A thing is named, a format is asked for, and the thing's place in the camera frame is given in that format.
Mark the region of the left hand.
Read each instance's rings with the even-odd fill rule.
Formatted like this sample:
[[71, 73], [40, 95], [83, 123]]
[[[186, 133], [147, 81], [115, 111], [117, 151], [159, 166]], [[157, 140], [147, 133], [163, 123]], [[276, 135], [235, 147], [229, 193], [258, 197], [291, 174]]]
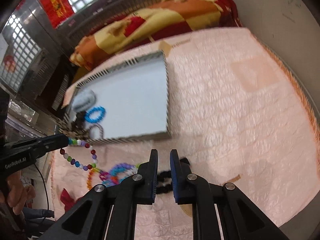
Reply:
[[17, 171], [7, 178], [7, 185], [9, 187], [7, 202], [15, 215], [19, 215], [25, 203], [36, 196], [35, 188], [32, 185], [23, 186], [21, 174], [21, 171]]

